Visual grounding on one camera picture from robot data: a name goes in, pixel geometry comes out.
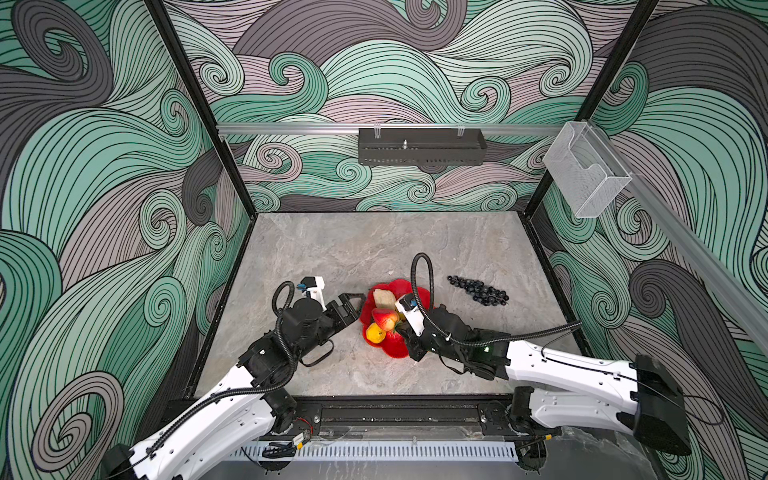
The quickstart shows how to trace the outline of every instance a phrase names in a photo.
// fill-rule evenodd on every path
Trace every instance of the wave pattern wallpaper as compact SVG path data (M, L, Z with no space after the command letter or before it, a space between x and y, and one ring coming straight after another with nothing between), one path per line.
M166 0L219 122L441 124L573 120L634 3ZM353 136L228 137L261 211L521 209L551 139L488 140L420 170L360 166Z
M711 2L651 19L594 116L634 171L768 310L768 4ZM577 220L553 187L535 216L595 355L661 359L727 413L689 417L671 478L768 475L768 360L624 192ZM688 408L711 422L696 399Z
M93 478L180 398L248 224L142 0L0 2L0 465Z

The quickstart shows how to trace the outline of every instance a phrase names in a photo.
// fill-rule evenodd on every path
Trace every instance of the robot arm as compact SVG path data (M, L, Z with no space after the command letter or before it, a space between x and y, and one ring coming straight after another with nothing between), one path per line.
M396 303L407 323L398 325L406 339L409 356L419 361L427 352L456 360L465 372L485 379L512 379L541 382L563 389L551 392L518 387L517 412L512 416L524 430L540 427L581 426L612 429L633 435L653 449L675 455L690 455L683 391L657 360L637 355L634 362L593 359L559 352L543 351L525 340L493 342L505 334L466 326L445 305L429 310L430 323L409 293Z
M284 339L299 358L317 346L333 344L331 337L359 317L350 300L365 298L344 293L339 296L341 304L332 301L323 306L318 301L323 298L322 277L305 277L300 285L305 287L300 286L300 290L306 296L283 310L281 327ZM482 378L543 382L566 390L515 389L508 415L512 428L522 435L550 435L563 425L596 427L632 434L663 452L690 454L685 415L676 410L682 408L682 392L655 360L645 356L638 356L635 362L601 360L551 349L542 353L540 346L524 340L457 346L450 337L476 343L504 334L472 329L441 305L429 311L429 318L449 332L446 339L424 322L414 305L408 296L397 304L407 319L398 325L398 332L405 337L412 359L419 361L433 352L461 362L466 372ZM225 395L230 390L269 389L290 375L290 362L276 333L269 331L250 345L216 386L170 425L132 448L113 447L102 460L103 470L108 478L123 480L194 480L252 439L270 433L287 434L296 418L296 402L285 389ZM680 405L671 406L670 400ZM172 430L170 435L164 436L168 429Z

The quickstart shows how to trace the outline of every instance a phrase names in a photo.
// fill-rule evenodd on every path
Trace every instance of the red flower-shaped plate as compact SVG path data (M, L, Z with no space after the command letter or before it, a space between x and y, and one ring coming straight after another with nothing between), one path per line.
M391 356L393 359L403 359L408 356L408 347L406 347L406 339L402 338L402 335L395 332L387 333L387 336L381 343L371 342L366 338L366 329L368 325L373 322L373 309L376 308L376 303L373 301L373 290L389 290L395 294L395 298L398 299L406 293L411 292L411 283L408 280L397 279L391 283L380 283L375 285L368 291L368 299L362 305L362 311L360 312L360 322L362 323L362 339L366 341L370 346L374 346L377 349L383 349L384 353ZM419 287L419 298L422 303L429 305L429 291L427 289Z

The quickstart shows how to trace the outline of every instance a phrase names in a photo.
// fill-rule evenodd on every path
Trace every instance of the black metal box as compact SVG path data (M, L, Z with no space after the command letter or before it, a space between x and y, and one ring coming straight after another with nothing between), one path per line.
M361 128L361 165L480 165L488 146L479 128Z

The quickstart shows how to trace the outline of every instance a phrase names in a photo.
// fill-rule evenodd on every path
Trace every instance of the red apple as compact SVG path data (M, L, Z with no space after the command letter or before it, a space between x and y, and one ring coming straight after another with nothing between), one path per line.
M402 338L402 335L397 333L395 330L386 333L386 340L387 342L405 342L405 339Z
M390 308L375 308L373 309L373 319L376 321L376 325L385 332L391 332L395 329L397 321L400 317L397 316L397 312Z

